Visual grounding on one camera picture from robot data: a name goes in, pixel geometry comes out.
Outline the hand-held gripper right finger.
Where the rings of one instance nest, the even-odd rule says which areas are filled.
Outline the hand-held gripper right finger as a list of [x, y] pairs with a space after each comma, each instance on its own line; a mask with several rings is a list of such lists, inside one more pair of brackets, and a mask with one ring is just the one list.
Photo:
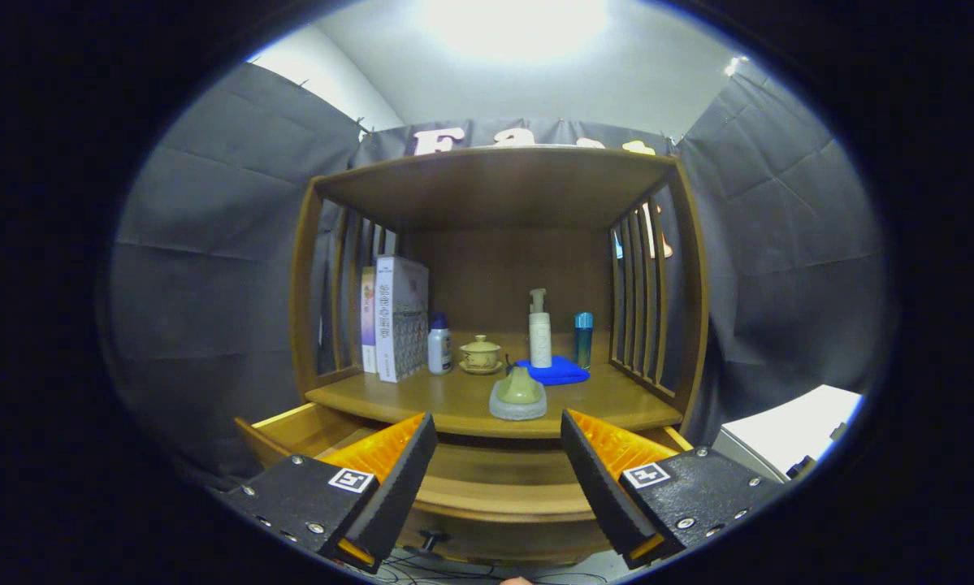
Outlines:
[[573, 409], [562, 411], [561, 445], [632, 570], [716, 540], [786, 490], [709, 445], [675, 449]]

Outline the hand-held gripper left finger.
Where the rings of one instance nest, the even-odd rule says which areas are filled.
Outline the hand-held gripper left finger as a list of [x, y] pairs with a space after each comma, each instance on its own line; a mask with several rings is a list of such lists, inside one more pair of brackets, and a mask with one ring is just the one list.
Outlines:
[[281, 451], [262, 473], [214, 498], [286, 547], [375, 573], [396, 545], [437, 444], [435, 421], [422, 412], [324, 456]]

